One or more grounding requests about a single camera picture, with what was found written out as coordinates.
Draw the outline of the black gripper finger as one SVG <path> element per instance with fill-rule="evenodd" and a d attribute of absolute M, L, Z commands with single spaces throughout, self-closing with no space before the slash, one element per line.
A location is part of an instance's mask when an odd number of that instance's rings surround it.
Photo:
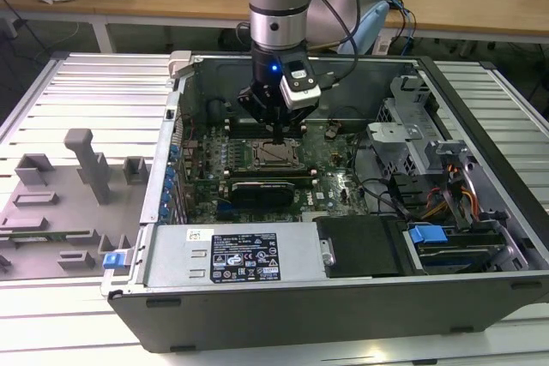
<path fill-rule="evenodd" d="M 300 124 L 318 108 L 319 102 L 300 109 L 289 109 L 285 103 L 281 105 L 281 142 L 288 136 L 292 137 L 300 131 Z"/>
<path fill-rule="evenodd" d="M 281 98 L 279 92 L 268 85 L 250 85 L 240 91 L 238 103 L 272 133 L 273 143 L 283 141 Z"/>

